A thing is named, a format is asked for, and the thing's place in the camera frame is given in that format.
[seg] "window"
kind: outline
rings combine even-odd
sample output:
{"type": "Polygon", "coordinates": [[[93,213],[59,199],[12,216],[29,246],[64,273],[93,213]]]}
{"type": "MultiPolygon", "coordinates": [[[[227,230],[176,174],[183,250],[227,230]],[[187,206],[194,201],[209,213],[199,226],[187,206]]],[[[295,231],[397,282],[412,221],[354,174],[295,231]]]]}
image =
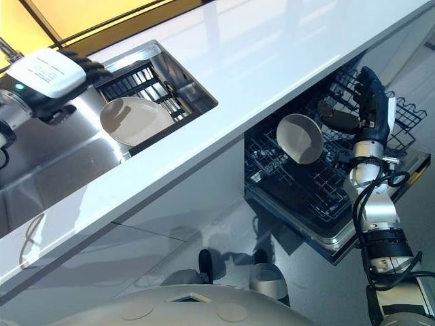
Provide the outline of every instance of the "window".
{"type": "MultiPolygon", "coordinates": [[[[1,36],[23,54],[44,46],[68,46],[88,55],[205,2],[1,0],[1,36]]],[[[6,66],[2,56],[0,68],[6,66]]]]}

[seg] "sink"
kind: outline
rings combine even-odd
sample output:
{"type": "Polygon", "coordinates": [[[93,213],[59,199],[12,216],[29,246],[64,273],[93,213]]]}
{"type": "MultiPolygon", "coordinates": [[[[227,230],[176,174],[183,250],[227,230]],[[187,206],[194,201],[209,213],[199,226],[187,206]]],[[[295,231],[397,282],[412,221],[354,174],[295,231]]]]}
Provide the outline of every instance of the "sink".
{"type": "Polygon", "coordinates": [[[72,100],[69,119],[57,126],[33,119],[16,130],[10,164],[0,170],[0,238],[218,103],[157,41],[103,64],[114,76],[72,100]],[[159,103],[174,124],[138,146],[118,143],[99,114],[123,96],[159,103]]]}

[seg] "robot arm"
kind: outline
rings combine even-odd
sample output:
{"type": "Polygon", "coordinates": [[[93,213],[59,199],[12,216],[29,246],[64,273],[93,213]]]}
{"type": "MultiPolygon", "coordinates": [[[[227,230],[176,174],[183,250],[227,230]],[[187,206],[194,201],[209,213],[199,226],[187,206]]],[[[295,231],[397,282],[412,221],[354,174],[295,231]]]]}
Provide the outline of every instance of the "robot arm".
{"type": "Polygon", "coordinates": [[[15,140],[14,130],[31,118],[55,125],[75,107],[68,102],[90,84],[110,75],[104,66],[66,49],[42,48],[15,61],[0,78],[0,149],[15,140]]]}
{"type": "MultiPolygon", "coordinates": [[[[394,172],[398,160],[384,156],[396,102],[386,97],[369,68],[362,69],[358,81],[354,99],[360,105],[359,126],[349,129],[355,136],[353,155],[345,162],[350,171],[344,187],[353,203],[353,222],[369,282],[370,320],[373,325],[435,325],[434,298],[422,277],[433,273],[420,270],[421,252],[413,255],[387,193],[409,179],[408,173],[394,172]]],[[[335,124],[331,114],[323,120],[329,126],[335,124]]]]}

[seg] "faucet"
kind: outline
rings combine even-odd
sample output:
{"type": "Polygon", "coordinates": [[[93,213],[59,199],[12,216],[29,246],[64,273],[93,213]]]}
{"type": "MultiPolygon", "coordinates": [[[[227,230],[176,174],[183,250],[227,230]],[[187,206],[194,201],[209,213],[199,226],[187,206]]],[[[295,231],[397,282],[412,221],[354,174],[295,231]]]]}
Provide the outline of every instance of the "faucet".
{"type": "Polygon", "coordinates": [[[0,37],[0,50],[5,54],[6,60],[9,63],[13,63],[22,58],[23,55],[19,51],[15,51],[6,41],[0,37]]]}

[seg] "dishwasher rack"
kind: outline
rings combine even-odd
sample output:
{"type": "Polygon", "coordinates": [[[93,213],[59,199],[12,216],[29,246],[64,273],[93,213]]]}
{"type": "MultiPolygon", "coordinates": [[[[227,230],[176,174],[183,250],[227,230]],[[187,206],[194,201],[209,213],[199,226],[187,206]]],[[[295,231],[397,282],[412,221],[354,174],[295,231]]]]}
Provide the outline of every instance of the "dishwasher rack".
{"type": "MultiPolygon", "coordinates": [[[[246,139],[245,180],[249,184],[265,189],[300,218],[322,228],[332,226],[350,212],[351,203],[343,189],[345,172],[333,167],[336,154],[351,150],[353,136],[343,134],[321,124],[317,114],[317,103],[326,101],[340,111],[358,114],[358,104],[353,100],[354,86],[358,72],[338,70],[332,85],[315,96],[297,111],[287,110],[279,118],[289,113],[301,113],[314,119],[324,136],[324,150],[314,163],[299,165],[281,148],[276,140],[277,124],[265,124],[254,136],[246,139]]],[[[417,110],[414,104],[407,104],[398,98],[396,121],[388,139],[387,155],[403,157],[406,150],[415,142],[410,131],[427,116],[424,110],[417,110]]]]}

